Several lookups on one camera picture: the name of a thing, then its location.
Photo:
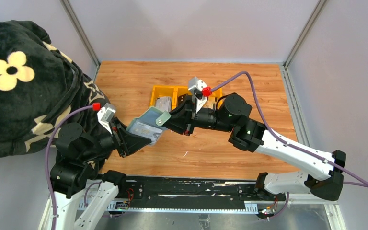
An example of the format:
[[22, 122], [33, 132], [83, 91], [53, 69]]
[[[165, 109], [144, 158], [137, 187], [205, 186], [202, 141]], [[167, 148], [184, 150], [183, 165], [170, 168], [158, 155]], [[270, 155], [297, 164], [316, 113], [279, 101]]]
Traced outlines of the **green card holder wallet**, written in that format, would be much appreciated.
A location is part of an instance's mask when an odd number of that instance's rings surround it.
[[158, 118], [163, 113], [158, 108], [151, 106], [140, 117], [134, 118], [126, 129], [131, 134], [149, 138], [151, 140], [150, 145], [155, 145], [163, 132], [167, 130], [167, 128], [159, 126], [157, 123]]

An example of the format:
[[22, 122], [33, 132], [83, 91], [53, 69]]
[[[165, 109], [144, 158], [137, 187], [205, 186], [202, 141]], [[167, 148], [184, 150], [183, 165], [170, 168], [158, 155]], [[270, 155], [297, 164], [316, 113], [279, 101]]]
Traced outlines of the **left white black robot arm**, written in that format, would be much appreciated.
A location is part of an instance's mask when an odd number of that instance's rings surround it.
[[100, 175], [98, 161], [113, 150], [127, 157], [151, 139], [128, 132], [116, 117], [104, 124], [106, 131], [98, 136], [74, 122], [55, 128], [58, 159], [49, 173], [52, 219], [45, 230], [93, 230], [114, 198], [123, 201], [109, 217], [122, 214], [140, 197], [124, 173], [109, 170]]

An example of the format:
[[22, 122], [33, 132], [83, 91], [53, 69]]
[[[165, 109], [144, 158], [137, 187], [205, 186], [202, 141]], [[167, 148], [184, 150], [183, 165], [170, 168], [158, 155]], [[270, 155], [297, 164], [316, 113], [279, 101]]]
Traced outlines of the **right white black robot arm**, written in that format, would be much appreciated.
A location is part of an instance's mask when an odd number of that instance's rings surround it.
[[251, 110], [251, 105], [236, 93], [220, 98], [215, 109], [199, 109], [196, 98], [187, 96], [178, 107], [158, 117], [156, 124], [185, 136], [196, 127], [229, 132], [229, 143], [235, 148], [275, 157], [298, 168], [291, 173], [260, 173], [254, 186], [260, 196], [310, 193], [324, 200], [338, 200], [346, 154], [340, 150], [316, 150], [285, 138], [268, 125], [251, 119]]

